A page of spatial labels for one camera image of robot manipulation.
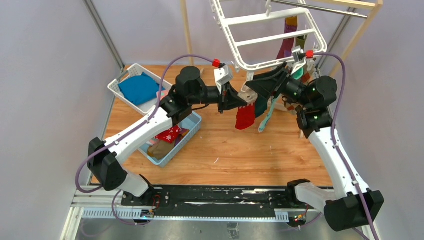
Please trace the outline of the olive striped sock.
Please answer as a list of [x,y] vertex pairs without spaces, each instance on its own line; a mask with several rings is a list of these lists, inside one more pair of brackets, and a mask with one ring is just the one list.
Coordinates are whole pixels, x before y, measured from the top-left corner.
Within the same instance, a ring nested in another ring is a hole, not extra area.
[[300,47],[302,51],[305,51],[305,44],[306,44],[307,38],[308,38],[307,35],[297,36],[295,38],[294,47],[295,48]]

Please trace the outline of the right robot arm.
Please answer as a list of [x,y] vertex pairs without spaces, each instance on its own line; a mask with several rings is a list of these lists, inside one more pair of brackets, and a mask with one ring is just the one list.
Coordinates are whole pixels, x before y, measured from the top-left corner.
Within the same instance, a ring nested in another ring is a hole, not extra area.
[[286,203],[294,209],[303,204],[313,207],[324,215],[330,228],[336,232],[362,226],[375,231],[374,221],[384,197],[364,182],[340,141],[336,116],[328,111],[328,106],[337,100],[336,80],[321,76],[305,84],[281,65],[255,75],[245,85],[265,99],[281,96],[298,105],[298,127],[315,147],[332,181],[333,192],[327,192],[306,179],[291,181],[287,184]]

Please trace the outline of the white plastic basket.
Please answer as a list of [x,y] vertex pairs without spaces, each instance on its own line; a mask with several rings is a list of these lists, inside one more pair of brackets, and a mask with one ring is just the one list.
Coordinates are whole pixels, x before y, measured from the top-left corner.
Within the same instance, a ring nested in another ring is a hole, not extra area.
[[144,116],[157,103],[160,85],[162,96],[172,87],[168,81],[161,81],[158,75],[135,63],[109,83],[107,88],[116,98]]

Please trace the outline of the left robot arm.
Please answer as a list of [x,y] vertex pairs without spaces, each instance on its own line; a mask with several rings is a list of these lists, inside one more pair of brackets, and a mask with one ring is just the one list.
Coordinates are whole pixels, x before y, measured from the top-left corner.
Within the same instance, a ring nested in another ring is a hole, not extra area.
[[96,137],[89,142],[87,167],[101,188],[128,192],[143,207],[153,202],[152,185],[141,175],[125,170],[122,164],[141,145],[191,115],[193,105],[216,104],[220,113],[247,106],[229,82],[232,77],[228,66],[221,65],[215,73],[218,82],[207,86],[197,67],[184,67],[167,96],[150,113],[107,140]]

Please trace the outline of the red patterned sock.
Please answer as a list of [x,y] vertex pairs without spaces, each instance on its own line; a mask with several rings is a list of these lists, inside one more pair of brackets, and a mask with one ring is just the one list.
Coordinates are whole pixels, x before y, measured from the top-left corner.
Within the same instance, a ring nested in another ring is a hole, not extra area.
[[155,139],[160,141],[165,141],[171,144],[177,139],[177,137],[181,134],[181,132],[182,132],[182,129],[178,125],[176,125],[156,135]]

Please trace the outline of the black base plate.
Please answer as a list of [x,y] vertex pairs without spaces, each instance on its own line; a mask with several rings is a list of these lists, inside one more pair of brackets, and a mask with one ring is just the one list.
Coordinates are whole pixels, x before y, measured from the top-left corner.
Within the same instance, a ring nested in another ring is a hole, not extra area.
[[156,185],[147,196],[124,192],[119,204],[154,220],[304,223],[317,211],[289,203],[284,186]]

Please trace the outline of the light blue plastic basket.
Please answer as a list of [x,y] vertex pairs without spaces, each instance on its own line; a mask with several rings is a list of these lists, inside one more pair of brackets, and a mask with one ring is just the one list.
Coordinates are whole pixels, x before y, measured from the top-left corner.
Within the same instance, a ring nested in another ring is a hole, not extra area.
[[194,137],[194,135],[200,130],[202,125],[202,117],[193,112],[187,118],[185,118],[180,124],[179,127],[183,130],[182,137],[179,137],[174,144],[174,148],[163,158],[155,158],[148,155],[149,143],[143,144],[138,151],[144,155],[152,164],[164,168],[175,156],[176,154]]

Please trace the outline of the argyle patterned sock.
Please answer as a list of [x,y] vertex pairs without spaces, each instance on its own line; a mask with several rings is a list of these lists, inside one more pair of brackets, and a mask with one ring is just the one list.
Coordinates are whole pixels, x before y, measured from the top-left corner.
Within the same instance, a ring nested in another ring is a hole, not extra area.
[[[310,74],[309,72],[305,73],[300,79],[303,84],[308,85],[313,80],[313,74]],[[296,115],[296,108],[299,106],[297,103],[288,103],[287,98],[283,97],[283,105],[286,108],[286,111],[289,112],[292,115]]]

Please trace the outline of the pink patterned sock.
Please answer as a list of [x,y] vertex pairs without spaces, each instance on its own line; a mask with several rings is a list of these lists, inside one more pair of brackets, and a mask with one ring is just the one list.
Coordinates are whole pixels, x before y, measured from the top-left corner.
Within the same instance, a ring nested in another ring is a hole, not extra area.
[[[157,96],[158,99],[162,100],[164,97],[166,97],[168,95],[168,92],[169,91],[165,89],[165,90],[162,90],[160,94],[157,92],[156,96]],[[158,141],[159,140],[156,137],[154,137],[154,138],[150,139],[146,144],[151,147],[151,146],[154,146],[155,144],[157,144]]]

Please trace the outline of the teal and white sock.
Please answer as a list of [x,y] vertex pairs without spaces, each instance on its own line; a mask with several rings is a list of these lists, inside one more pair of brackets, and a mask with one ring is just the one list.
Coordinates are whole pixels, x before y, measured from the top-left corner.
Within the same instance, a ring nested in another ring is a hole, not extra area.
[[[295,71],[294,73],[291,74],[291,76],[295,79],[295,80],[299,80],[301,79],[301,77],[304,75],[304,69],[303,67],[299,68],[297,71]],[[269,106],[269,111],[266,114],[266,117],[264,118],[264,120],[260,123],[259,127],[258,127],[258,132],[262,133],[265,128],[268,125],[268,122],[270,121],[270,119],[272,118],[276,103],[277,103],[278,99],[275,97],[272,97],[271,100],[268,101],[268,106]]]

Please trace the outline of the dark green sock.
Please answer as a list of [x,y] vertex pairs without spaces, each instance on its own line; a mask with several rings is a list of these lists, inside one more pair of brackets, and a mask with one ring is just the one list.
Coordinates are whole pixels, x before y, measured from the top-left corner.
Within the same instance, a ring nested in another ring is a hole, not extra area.
[[268,101],[268,99],[260,95],[257,97],[256,102],[254,104],[255,118],[259,118],[265,113],[265,111],[268,109]]

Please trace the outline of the purple striped sock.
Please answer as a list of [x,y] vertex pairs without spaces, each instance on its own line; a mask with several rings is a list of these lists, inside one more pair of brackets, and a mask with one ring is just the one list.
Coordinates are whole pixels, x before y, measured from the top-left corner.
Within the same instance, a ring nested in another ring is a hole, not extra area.
[[179,132],[179,135],[177,137],[177,140],[178,141],[181,141],[189,132],[190,132],[189,129],[187,129],[187,128],[181,128],[181,130]]

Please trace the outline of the white clip sock hanger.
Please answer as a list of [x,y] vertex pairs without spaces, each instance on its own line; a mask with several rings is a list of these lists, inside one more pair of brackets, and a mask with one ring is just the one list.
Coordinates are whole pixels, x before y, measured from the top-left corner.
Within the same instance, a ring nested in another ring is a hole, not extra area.
[[[293,62],[294,58],[293,56],[281,57],[275,60],[270,60],[270,61],[255,63],[255,64],[248,64],[244,61],[242,54],[240,52],[240,47],[243,47],[243,46],[262,44],[262,43],[267,43],[267,42],[276,41],[276,40],[289,40],[289,39],[294,39],[298,36],[313,35],[316,39],[316,45],[313,47],[314,54],[317,55],[319,53],[325,53],[328,50],[328,45],[326,43],[326,40],[324,39],[324,36],[319,30],[318,25],[316,24],[316,21],[312,17],[311,12],[307,8],[304,8],[303,5],[297,8],[291,8],[291,9],[273,12],[271,2],[267,0],[265,4],[265,8],[266,8],[265,13],[239,16],[239,17],[233,17],[233,18],[225,17],[223,7],[219,0],[212,0],[210,2],[210,5],[211,5],[212,12],[215,13],[217,16],[216,21],[218,26],[224,32],[225,38],[229,44],[229,47],[234,57],[236,65],[245,71],[255,72],[265,68],[276,67],[282,64],[282,62],[284,61]],[[236,41],[230,29],[231,26],[262,23],[262,22],[269,22],[272,20],[280,20],[280,19],[286,20],[290,17],[298,17],[298,16],[304,16],[306,18],[307,25],[305,30],[296,30],[289,33],[282,33],[282,34],[264,36],[264,37],[256,37],[256,38],[244,40],[244,41]]]

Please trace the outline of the beige sock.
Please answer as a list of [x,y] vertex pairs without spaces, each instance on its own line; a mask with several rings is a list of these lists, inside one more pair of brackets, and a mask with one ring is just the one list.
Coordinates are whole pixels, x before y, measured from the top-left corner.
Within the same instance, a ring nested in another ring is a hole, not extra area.
[[251,88],[246,86],[247,82],[241,88],[238,94],[240,98],[247,102],[246,106],[239,107],[236,114],[235,128],[237,130],[245,130],[255,123],[255,104],[258,99],[258,94]]

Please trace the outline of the wooden drying rack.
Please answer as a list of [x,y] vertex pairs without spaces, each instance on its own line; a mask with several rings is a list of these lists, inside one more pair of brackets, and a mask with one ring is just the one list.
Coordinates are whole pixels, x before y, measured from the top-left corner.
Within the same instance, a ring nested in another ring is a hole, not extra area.
[[[366,2],[366,1],[359,1],[359,0],[328,0],[328,1],[326,1],[327,4],[345,6],[345,7],[348,7],[350,9],[349,11],[342,11],[342,10],[336,10],[336,9],[331,9],[331,8],[324,8],[324,7],[309,5],[309,4],[306,4],[306,2],[304,0],[297,0],[295,2],[290,2],[290,1],[287,1],[287,0],[279,0],[279,1],[277,1],[277,3],[282,4],[282,5],[291,6],[290,9],[300,8],[301,5],[303,5],[303,7],[308,9],[309,11],[316,10],[316,11],[321,11],[321,12],[327,12],[327,13],[334,13],[334,14],[342,15],[343,16],[342,21],[340,22],[340,24],[336,28],[336,31],[335,31],[333,37],[331,38],[330,44],[327,44],[327,52],[329,51],[329,49],[328,49],[329,46],[332,47],[336,44],[340,35],[345,30],[346,25],[348,24],[348,21],[351,17],[364,19],[364,22],[358,28],[358,30],[356,31],[356,33],[353,35],[352,39],[350,40],[349,44],[346,46],[345,50],[343,51],[342,56],[341,56],[342,60],[345,60],[349,56],[349,54],[352,52],[354,47],[358,44],[358,41],[361,39],[363,34],[366,32],[366,30],[370,26],[371,22],[374,20],[374,18],[376,17],[376,15],[378,14],[378,12],[380,11],[381,7],[384,4],[384,2],[382,0],[378,0],[375,3]],[[215,14],[214,19],[217,23],[217,19],[218,19],[217,14],[216,13],[214,13],[214,14]],[[314,57],[316,57],[318,55],[323,56],[327,52],[314,54]],[[240,67],[238,67],[236,65],[235,62],[234,62],[234,67],[235,67],[236,71],[239,71],[241,69]],[[247,72],[246,81],[251,81],[253,79],[254,73],[257,72],[257,71],[254,71],[254,72],[246,71]]]

